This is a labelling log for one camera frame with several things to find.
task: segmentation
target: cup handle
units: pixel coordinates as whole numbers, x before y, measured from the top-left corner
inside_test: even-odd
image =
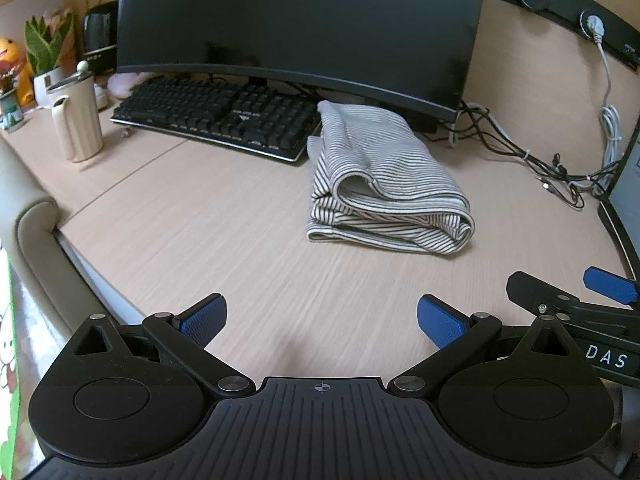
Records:
[[[73,143],[71,142],[71,131],[69,130],[69,122],[66,118],[66,101],[68,99],[68,95],[63,95],[56,99],[56,102],[51,106],[51,115],[53,117],[53,125],[58,132],[58,141],[60,142],[62,154],[66,160],[74,160],[76,150],[74,150]]]

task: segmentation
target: beige tumbler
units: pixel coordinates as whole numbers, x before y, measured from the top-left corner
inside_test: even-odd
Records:
[[[94,76],[82,62],[78,69],[82,72],[47,88],[60,149],[71,162],[87,160],[102,149]]]

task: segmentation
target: computer monitor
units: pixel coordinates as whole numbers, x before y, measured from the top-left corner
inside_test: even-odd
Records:
[[[640,280],[640,120],[598,214]]]
[[[456,119],[482,0],[120,0],[119,72],[335,89]]]

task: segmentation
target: folded striped cloth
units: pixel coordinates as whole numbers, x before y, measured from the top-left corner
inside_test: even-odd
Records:
[[[311,241],[451,254],[474,233],[469,202],[399,115],[322,101],[313,162]]]

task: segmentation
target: beige chair armrest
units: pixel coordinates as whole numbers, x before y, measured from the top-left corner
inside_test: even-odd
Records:
[[[0,137],[0,239],[35,303],[66,338],[105,307],[58,245],[55,200]]]

